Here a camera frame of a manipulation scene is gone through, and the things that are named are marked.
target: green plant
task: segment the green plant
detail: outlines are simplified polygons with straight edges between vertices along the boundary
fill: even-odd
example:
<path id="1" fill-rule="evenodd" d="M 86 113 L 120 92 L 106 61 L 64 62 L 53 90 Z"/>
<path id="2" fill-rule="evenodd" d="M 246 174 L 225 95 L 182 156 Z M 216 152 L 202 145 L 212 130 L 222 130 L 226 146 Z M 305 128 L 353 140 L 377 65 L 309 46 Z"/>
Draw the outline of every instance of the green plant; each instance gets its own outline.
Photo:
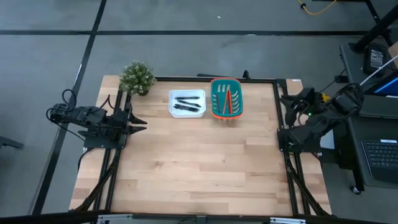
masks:
<path id="1" fill-rule="evenodd" d="M 138 93 L 145 95 L 155 84 L 153 68 L 144 62 L 133 61 L 130 66 L 126 66 L 120 76 L 120 90 L 130 94 Z"/>

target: teal basket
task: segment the teal basket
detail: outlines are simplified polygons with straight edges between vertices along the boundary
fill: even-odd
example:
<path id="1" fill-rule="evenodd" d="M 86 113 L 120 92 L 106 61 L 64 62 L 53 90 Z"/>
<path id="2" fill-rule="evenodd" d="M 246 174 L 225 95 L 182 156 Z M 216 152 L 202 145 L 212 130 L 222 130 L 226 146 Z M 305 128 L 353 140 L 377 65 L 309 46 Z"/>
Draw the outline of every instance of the teal basket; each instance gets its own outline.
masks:
<path id="1" fill-rule="evenodd" d="M 231 91 L 231 109 L 225 102 L 227 90 Z M 219 119 L 236 119 L 243 113 L 243 95 L 241 83 L 234 78 L 215 78 L 211 81 L 211 109 Z"/>

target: wooden table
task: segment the wooden table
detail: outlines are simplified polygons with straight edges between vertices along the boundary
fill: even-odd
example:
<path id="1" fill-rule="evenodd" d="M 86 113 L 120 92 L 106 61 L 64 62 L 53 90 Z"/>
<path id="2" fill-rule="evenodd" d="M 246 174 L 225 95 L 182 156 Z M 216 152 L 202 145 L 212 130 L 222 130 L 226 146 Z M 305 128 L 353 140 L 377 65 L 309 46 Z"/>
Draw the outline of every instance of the wooden table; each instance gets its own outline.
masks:
<path id="1" fill-rule="evenodd" d="M 287 84 L 289 94 L 302 89 L 300 80 L 287 80 Z M 108 94 L 114 101 L 118 86 L 118 76 L 104 76 L 97 105 Z M 202 118 L 171 117 L 169 91 L 184 89 L 206 91 Z M 291 215 L 272 84 L 242 83 L 242 91 L 244 113 L 228 122 L 211 113 L 210 83 L 157 82 L 147 96 L 134 95 L 133 113 L 148 125 L 133 134 L 122 150 L 111 211 Z M 95 149 L 83 158 L 70 208 L 79 206 L 93 190 L 103 156 L 104 149 Z M 301 158 L 308 189 L 330 212 L 319 161 L 307 153 Z M 105 187 L 101 208 L 106 193 Z M 296 194 L 303 212 L 298 189 Z"/>

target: concrete floor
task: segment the concrete floor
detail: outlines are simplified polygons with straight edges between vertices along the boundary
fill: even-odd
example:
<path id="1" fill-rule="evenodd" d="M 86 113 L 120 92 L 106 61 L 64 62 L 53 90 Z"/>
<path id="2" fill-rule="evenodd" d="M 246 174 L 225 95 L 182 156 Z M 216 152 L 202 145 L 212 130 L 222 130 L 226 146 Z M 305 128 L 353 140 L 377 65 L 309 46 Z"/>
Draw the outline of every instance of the concrete floor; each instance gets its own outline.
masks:
<path id="1" fill-rule="evenodd" d="M 0 30 L 91 30 L 100 2 L 0 0 Z M 311 11 L 328 4 L 307 2 Z M 396 0 L 373 3 L 382 16 L 396 4 Z M 313 17 L 300 10 L 293 0 L 252 0 L 249 3 L 207 0 L 203 4 L 196 1 L 115 0 L 108 1 L 99 29 L 368 30 L 373 25 L 370 12 L 361 2 L 338 2 L 324 14 Z M 247 69 L 252 77 L 300 78 L 305 85 L 323 88 L 343 69 L 338 46 L 358 39 L 97 36 L 78 105 L 95 104 L 102 76 L 119 74 L 132 60 L 149 63 L 157 75 L 208 73 L 240 77 Z M 0 94 L 3 96 L 0 98 L 0 136 L 25 144 L 20 151 L 9 147 L 0 151 L 0 217 L 30 212 L 57 130 L 45 119 L 44 113 L 53 104 L 61 102 L 63 89 L 73 86 L 87 40 L 85 35 L 0 35 Z M 333 85 L 327 92 L 333 93 L 338 88 Z M 82 142 L 67 134 L 45 203 L 45 213 L 67 211 L 81 149 Z M 393 212 L 398 209 L 396 190 L 366 187 L 362 195 L 356 196 L 348 190 L 353 184 L 349 172 L 328 164 L 323 166 L 323 171 L 335 215 L 396 223 L 398 214 Z"/>

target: yellow cable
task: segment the yellow cable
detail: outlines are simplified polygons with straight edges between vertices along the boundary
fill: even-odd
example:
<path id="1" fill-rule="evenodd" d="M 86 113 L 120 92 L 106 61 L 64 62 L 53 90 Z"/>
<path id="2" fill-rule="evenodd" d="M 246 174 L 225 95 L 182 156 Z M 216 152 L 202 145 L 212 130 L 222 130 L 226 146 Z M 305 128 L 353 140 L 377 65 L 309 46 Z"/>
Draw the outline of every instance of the yellow cable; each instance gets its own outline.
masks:
<path id="1" fill-rule="evenodd" d="M 324 8 L 324 9 L 322 9 L 321 11 L 316 12 L 316 13 L 312 13 L 312 12 L 308 11 L 308 9 L 307 9 L 305 6 L 303 6 L 303 9 L 304 9 L 308 14 L 313 15 L 313 16 L 316 16 L 316 15 L 319 15 L 319 14 L 323 13 L 323 12 L 324 12 L 325 10 L 327 10 L 330 6 L 332 6 L 335 2 L 337 2 L 337 0 L 334 0 L 334 1 L 333 1 L 332 3 L 330 3 L 326 8 Z"/>

